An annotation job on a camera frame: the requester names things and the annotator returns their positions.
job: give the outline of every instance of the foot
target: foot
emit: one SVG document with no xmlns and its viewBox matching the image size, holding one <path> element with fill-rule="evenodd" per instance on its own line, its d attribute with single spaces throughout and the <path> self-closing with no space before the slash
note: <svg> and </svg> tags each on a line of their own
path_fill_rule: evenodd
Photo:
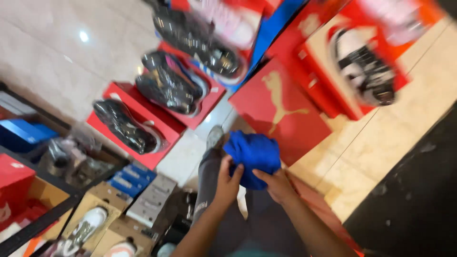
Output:
<svg viewBox="0 0 457 257">
<path fill-rule="evenodd" d="M 222 126 L 214 126 L 206 138 L 206 151 L 211 148 L 222 149 L 224 145 L 224 130 Z"/>
</svg>

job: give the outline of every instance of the tiled floor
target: tiled floor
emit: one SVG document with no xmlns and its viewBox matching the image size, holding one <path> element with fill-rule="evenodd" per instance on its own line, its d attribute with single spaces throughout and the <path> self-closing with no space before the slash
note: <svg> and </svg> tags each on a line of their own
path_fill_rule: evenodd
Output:
<svg viewBox="0 0 457 257">
<path fill-rule="evenodd" d="M 68 122 L 85 120 L 110 80 L 133 81 L 154 49 L 152 11 L 141 0 L 0 0 L 0 80 Z M 333 134 L 290 167 L 345 220 L 457 97 L 457 27 L 444 19 L 401 61 L 414 79 L 389 107 L 358 122 L 327 119 Z M 227 103 L 187 130 L 158 170 L 197 187 L 215 124 L 252 132 Z"/>
</svg>

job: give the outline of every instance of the leg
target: leg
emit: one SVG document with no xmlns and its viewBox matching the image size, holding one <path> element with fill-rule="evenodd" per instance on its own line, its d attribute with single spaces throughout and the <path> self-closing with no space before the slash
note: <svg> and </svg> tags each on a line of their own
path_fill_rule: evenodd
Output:
<svg viewBox="0 0 457 257">
<path fill-rule="evenodd" d="M 194 211 L 194 223 L 200 219 L 206 208 L 214 200 L 221 159 L 222 149 L 215 147 L 207 150 L 200 163 L 200 167 L 198 168 L 198 196 Z M 247 231 L 248 225 L 239 211 L 237 202 L 234 202 L 218 227 L 208 255 L 211 257 L 222 257 L 232 253 L 239 247 Z"/>
<path fill-rule="evenodd" d="M 250 242 L 265 252 L 308 256 L 305 245 L 281 205 L 266 190 L 246 192 Z"/>
</svg>

